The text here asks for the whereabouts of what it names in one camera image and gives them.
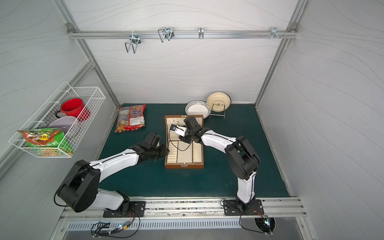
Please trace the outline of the wooden jewelry box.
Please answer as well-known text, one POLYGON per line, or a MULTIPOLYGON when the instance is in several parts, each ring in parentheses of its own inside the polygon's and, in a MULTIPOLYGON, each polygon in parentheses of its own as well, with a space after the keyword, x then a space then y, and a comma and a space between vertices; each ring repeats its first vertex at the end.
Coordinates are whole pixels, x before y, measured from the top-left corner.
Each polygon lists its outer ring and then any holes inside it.
POLYGON ((169 153, 166 156, 166 169, 203 169, 204 168, 204 151, 201 144, 191 142, 190 144, 182 142, 179 136, 170 132, 172 124, 187 127, 184 120, 188 115, 184 116, 165 116, 167 147, 169 153))

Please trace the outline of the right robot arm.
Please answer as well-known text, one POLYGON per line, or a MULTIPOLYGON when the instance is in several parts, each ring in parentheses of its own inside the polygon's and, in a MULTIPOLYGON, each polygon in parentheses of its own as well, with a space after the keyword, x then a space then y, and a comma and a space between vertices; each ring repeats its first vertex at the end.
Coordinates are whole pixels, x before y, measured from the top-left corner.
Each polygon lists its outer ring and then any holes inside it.
POLYGON ((227 137, 209 128, 203 128, 195 117, 184 119, 185 126, 171 125, 170 131, 182 142, 195 142, 226 154, 232 172, 238 178, 237 205, 246 210, 255 201, 255 177, 259 172, 260 157, 247 138, 227 137))

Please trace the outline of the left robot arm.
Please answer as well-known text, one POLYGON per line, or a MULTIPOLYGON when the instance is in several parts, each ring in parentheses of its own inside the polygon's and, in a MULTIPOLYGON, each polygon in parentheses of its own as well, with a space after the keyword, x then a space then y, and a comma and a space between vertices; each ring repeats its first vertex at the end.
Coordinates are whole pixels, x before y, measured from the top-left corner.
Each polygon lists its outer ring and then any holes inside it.
POLYGON ((131 211, 130 198, 118 191, 107 191, 99 184, 107 177, 150 159, 161 159, 169 149, 160 144, 160 135, 149 133, 142 142, 110 157, 74 163, 69 173, 58 187, 55 197, 59 197, 74 212, 103 208, 113 217, 124 217, 131 211))

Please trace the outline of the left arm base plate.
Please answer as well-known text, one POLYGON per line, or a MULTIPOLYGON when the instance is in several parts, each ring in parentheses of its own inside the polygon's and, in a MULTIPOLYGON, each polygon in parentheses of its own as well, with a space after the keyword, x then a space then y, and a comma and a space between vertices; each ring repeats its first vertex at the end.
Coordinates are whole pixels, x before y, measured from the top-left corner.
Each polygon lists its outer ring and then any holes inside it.
POLYGON ((144 216, 146 209, 145 201, 124 201, 116 210, 105 209, 104 218, 129 218, 133 216, 144 216))

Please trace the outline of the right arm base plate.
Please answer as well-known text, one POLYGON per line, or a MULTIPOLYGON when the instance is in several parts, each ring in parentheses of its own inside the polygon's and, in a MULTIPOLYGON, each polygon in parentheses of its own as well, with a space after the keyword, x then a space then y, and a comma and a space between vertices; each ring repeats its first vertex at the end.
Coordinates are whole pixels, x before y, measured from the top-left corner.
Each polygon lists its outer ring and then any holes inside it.
POLYGON ((264 207, 261 200, 253 199, 244 204, 240 200, 221 199, 220 205, 224 209, 225 216, 260 216, 264 215, 264 207))

